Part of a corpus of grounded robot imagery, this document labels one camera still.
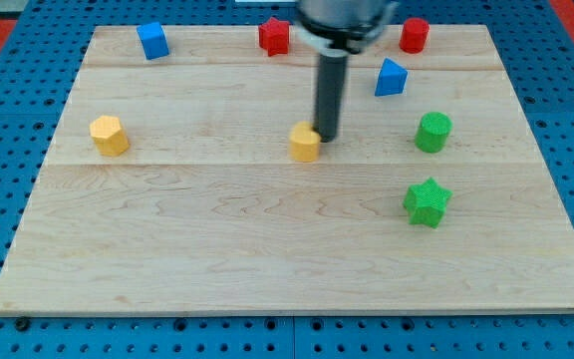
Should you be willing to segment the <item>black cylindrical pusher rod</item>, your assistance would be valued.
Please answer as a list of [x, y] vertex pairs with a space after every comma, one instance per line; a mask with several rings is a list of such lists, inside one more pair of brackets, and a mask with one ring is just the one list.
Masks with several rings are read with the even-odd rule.
[[313, 128], [322, 143], [338, 135], [347, 67], [347, 56], [318, 58]]

